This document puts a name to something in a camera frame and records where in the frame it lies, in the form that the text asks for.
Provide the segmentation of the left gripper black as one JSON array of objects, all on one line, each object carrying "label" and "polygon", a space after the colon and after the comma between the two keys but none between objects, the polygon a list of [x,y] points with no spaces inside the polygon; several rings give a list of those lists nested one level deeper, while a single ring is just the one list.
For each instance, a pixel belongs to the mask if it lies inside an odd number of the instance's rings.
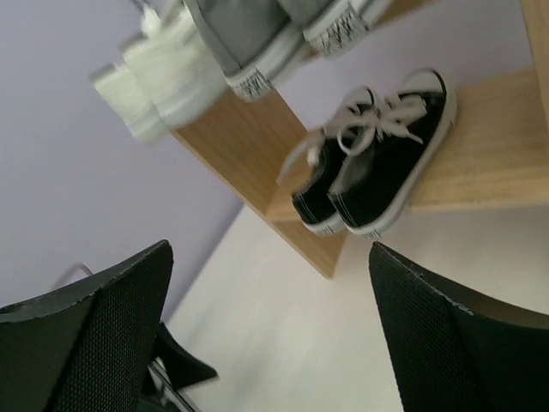
[{"label": "left gripper black", "polygon": [[152,359],[139,396],[139,411],[201,412],[180,390],[217,379],[217,371],[186,351],[163,322],[156,332]]}]

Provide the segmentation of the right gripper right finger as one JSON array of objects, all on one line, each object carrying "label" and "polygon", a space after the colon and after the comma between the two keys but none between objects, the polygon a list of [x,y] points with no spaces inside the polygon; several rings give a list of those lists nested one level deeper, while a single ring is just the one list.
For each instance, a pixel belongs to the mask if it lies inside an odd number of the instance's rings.
[{"label": "right gripper right finger", "polygon": [[369,272],[406,411],[546,411],[548,317],[373,243]]}]

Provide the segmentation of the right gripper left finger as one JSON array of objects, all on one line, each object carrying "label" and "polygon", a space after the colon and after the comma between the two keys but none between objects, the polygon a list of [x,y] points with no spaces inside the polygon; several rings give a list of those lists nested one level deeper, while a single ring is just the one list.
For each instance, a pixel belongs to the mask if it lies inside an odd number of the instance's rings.
[{"label": "right gripper left finger", "polygon": [[172,276],[163,239],[1,310],[3,411],[134,411]]}]

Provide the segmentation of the wooden two-tier shoe shelf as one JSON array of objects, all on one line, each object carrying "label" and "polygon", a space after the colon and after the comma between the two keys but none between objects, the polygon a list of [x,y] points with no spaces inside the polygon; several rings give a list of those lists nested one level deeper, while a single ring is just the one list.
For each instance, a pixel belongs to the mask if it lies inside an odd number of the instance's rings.
[{"label": "wooden two-tier shoe shelf", "polygon": [[500,209],[548,202],[548,4],[397,1],[377,29],[337,58],[311,58],[277,92],[247,104],[226,93],[173,135],[322,276],[344,234],[321,238],[299,222],[281,182],[287,153],[360,83],[390,88],[415,66],[457,84],[458,119],[414,192],[413,212]]}]

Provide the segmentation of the black canvas sneaker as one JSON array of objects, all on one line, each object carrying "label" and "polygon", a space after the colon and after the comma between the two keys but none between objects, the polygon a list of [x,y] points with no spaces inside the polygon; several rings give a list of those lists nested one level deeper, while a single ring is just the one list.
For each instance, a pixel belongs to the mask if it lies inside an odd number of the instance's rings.
[{"label": "black canvas sneaker", "polygon": [[351,233],[375,239],[395,223],[456,116],[455,90],[433,68],[412,71],[385,97],[354,90],[335,118],[346,158],[328,191]]},{"label": "black canvas sneaker", "polygon": [[291,194],[294,209],[305,228],[319,236],[333,235],[345,224],[329,199],[329,188],[338,176],[347,153],[357,136],[354,130],[344,131],[350,121],[371,109],[377,95],[368,87],[353,89],[343,98],[331,118],[312,137],[296,145],[282,163],[276,182],[281,183],[301,156],[311,168],[309,178]]}]

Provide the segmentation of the white sneaker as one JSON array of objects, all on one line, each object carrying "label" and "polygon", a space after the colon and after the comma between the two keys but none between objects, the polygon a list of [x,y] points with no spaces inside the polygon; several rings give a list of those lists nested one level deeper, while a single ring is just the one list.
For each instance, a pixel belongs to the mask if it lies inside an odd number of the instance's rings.
[{"label": "white sneaker", "polygon": [[141,29],[120,46],[124,61],[172,129],[199,119],[227,91],[226,79],[182,1],[159,13],[135,1]]},{"label": "white sneaker", "polygon": [[137,142],[156,144],[169,132],[159,109],[168,85],[162,48],[156,36],[137,34],[120,51],[124,61],[95,71],[90,81]]}]

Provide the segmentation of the grey canvas sneaker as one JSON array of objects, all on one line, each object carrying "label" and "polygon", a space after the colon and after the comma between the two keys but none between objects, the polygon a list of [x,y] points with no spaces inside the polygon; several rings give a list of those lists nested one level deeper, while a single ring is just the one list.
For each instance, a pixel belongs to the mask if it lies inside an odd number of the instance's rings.
[{"label": "grey canvas sneaker", "polygon": [[363,39],[392,4],[392,0],[279,1],[311,48],[325,57]]},{"label": "grey canvas sneaker", "polygon": [[260,100],[308,55],[302,32],[277,1],[189,0],[199,34],[229,88],[242,100]]}]

